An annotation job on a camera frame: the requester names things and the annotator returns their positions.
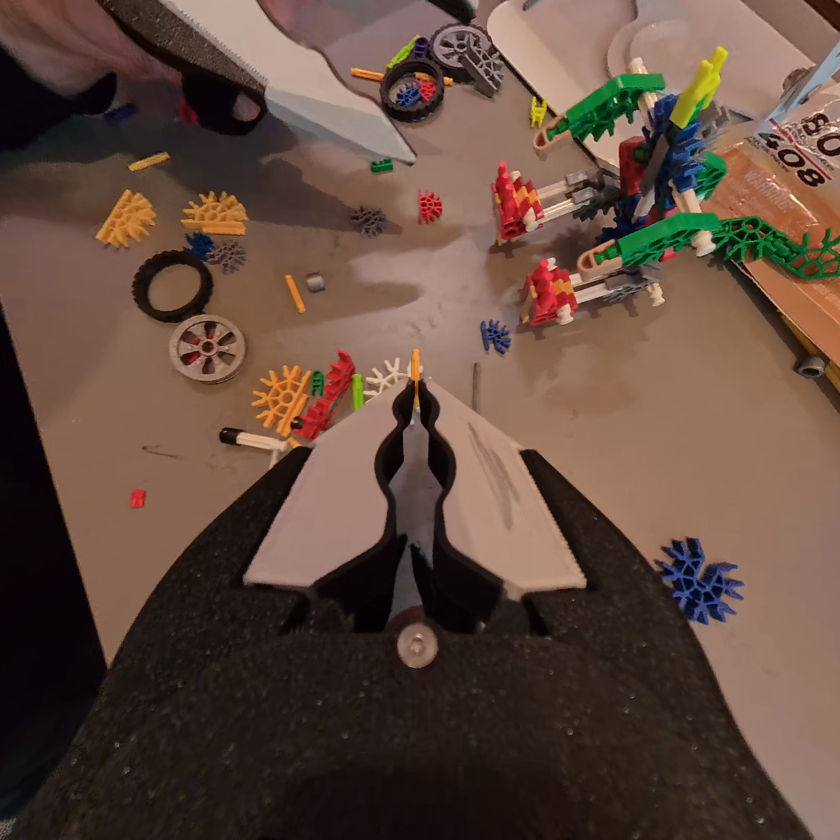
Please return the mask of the long grey fan connector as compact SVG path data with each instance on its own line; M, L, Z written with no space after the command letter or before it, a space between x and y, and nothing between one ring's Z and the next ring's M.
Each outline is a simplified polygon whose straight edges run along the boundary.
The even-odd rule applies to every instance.
M478 92L487 98L496 96L506 67L498 51L471 44L459 57L459 61Z

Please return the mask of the yellow fan connector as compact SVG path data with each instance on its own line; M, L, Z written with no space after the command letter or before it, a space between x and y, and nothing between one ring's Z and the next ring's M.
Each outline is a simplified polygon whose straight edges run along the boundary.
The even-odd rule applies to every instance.
M148 228L155 225L155 218L151 202L141 193L127 189L100 226L96 240L117 249L128 248L149 234Z

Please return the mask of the yellow snowflake connector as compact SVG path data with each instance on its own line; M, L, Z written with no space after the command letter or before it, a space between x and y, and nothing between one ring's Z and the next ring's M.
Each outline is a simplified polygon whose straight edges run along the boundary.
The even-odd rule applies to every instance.
M303 371L298 365L292 368L284 365L280 374L269 371L267 378L260 379L266 390L254 391L256 399L252 407L260 409L256 419L281 438L287 438L291 422L307 407L311 377L311 371Z

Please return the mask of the red toothed connector assembly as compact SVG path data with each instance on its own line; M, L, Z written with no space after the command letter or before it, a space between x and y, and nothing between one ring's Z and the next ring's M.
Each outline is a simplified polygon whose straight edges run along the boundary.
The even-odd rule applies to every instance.
M343 396L351 388L355 366L349 353L338 349L338 360L331 363L321 396L290 424L291 432L309 441L315 440L332 423Z

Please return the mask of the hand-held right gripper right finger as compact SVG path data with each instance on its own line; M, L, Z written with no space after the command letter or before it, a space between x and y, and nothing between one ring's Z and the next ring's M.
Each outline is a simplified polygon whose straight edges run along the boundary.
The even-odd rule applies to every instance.
M420 414L440 488L427 572L432 621L476 634L504 602L585 591L526 449L434 381L420 383Z

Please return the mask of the white snowflake connector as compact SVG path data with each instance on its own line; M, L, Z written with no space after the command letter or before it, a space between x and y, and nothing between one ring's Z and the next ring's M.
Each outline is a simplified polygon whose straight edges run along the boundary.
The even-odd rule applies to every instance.
M384 360L383 365L383 371L374 367L371 375L364 378L365 403L371 402L395 386L404 387L412 378L413 364L410 360L405 364L402 364L399 358L394 361Z

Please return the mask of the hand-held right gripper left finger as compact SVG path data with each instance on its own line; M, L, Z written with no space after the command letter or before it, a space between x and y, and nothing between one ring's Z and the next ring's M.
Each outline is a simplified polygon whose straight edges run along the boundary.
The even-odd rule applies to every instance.
M390 483L403 464L415 385L393 387L280 466L301 468L245 571L245 585L331 599L354 629L384 629L406 538Z

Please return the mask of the grey spoked wheel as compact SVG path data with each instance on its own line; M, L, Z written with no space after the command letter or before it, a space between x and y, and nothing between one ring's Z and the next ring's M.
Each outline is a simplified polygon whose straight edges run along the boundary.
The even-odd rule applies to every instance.
M179 324L169 342L175 370L199 384L215 385L232 379L243 367L247 352L244 334L231 321L201 314Z
M470 83L471 76L460 61L469 47L495 51L485 29L477 25L447 24L429 37L429 56L442 68L446 77L457 83Z

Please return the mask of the colourful construction toy model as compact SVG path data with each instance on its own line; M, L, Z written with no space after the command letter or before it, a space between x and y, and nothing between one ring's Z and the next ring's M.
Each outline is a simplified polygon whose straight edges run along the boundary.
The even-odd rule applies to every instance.
M728 128L729 115L715 101L728 52L719 47L702 60L694 79L680 93L665 94L665 80L635 59L628 73L610 79L567 112L542 125L532 147L546 155L566 134L576 141L613 135L621 120L642 120L642 132L618 145L617 170L601 167L577 172L536 188L501 161L491 184L496 244L509 245L562 216L593 219L612 214L593 248L580 255L575 273L554 257L541 260L520 291L519 319L534 327L571 323L581 302L615 303L646 293L653 306L665 298L659 283L663 262L692 248L698 257L719 251L724 259L770 256L799 279L819 266L816 279L838 277L820 259L805 261L807 237L794 245L760 217L720 219L705 213L708 199L728 173L713 152ZM666 133L669 153L655 189L643 195L643 179L658 136Z

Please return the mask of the black rubber tyre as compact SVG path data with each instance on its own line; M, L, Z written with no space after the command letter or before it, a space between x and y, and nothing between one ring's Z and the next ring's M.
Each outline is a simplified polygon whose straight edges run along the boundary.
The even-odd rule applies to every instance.
M437 92L432 101L426 103L422 101L412 109L395 105L396 93L402 86L424 78L436 80ZM380 96L382 108L389 117L404 123L420 122L434 113L443 103L445 77L431 60L410 58L385 73L384 80L380 84Z
M151 303L151 284L163 270L174 266L193 268L199 279L198 290L192 300L179 308L158 309ZM177 323L204 313L214 292L214 279L209 268L194 253L170 249L153 255L140 265L134 275L131 291L135 304L144 314L158 322Z

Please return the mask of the person's left hand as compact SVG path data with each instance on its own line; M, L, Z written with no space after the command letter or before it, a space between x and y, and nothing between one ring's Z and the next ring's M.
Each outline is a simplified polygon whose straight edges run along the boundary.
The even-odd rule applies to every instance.
M95 1L2 1L1 41L32 78L64 97L110 73L130 81L182 80Z

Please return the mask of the orange cardboard toy box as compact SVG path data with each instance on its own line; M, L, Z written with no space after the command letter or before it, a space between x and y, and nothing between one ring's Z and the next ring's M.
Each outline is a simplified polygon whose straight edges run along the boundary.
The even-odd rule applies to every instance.
M838 84L816 94L785 122L771 121L753 136L718 150L727 164L707 207L720 218L760 217L794 245L807 237L805 261L820 259L838 272L839 97ZM829 365L824 377L839 390L839 279L816 279L808 266L799 279L765 257L736 258L781 315L803 348Z

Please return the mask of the large blue snowflake connector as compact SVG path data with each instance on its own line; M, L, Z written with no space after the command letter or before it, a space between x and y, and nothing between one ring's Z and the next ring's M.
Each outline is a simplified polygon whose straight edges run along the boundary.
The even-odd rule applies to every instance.
M661 550L668 561L657 561L660 577L687 620L707 626L737 615L728 602L743 599L744 583L730 576L738 569L735 563L708 563L700 541L693 538L675 539Z

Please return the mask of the yellow half-round connector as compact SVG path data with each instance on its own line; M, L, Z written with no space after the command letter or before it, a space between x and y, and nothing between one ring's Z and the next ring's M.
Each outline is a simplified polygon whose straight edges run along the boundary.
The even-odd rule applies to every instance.
M181 225L184 228L205 235L246 235L249 217L235 195L210 192L199 198L199 202L190 201L183 208Z

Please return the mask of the white stand base board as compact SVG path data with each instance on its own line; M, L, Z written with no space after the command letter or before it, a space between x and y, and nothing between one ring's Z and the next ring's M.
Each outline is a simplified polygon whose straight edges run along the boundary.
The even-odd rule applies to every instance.
M487 30L510 68L562 113L633 58L681 91L718 46L729 57L717 100L732 124L717 152L741 141L744 118L769 114L793 70L819 62L837 28L807 2L504 2Z

